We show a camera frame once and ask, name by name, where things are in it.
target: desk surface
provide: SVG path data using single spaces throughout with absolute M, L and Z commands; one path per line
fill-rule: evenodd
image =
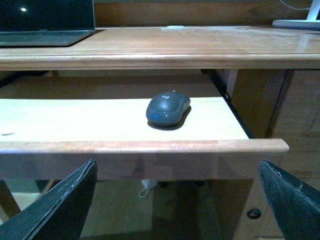
M 0 70 L 320 68 L 318 31 L 251 26 L 100 30 L 68 47 L 0 48 Z

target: cabinet door knob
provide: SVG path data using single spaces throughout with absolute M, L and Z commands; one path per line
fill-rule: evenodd
M 262 213 L 258 208 L 254 208 L 251 209 L 250 211 L 248 211 L 248 213 L 246 214 L 248 216 L 249 219 L 258 219 L 261 217 Z

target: wooden wall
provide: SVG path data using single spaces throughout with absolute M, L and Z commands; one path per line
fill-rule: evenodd
M 312 0 L 286 0 L 309 7 Z M 276 19 L 306 19 L 280 1 L 123 2 L 94 4 L 97 27 L 167 25 L 271 25 Z

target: cable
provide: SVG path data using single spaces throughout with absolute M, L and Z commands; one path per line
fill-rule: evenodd
M 288 4 L 286 4 L 283 0 L 279 0 L 283 5 L 287 6 L 288 8 L 300 11 L 300 10 L 310 10 L 310 7 L 303 7 L 303 8 L 298 8 L 298 7 L 294 7 L 294 6 L 290 6 Z

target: laptop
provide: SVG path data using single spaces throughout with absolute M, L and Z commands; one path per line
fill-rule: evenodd
M 95 32 L 93 0 L 0 0 L 0 47 L 68 46 Z

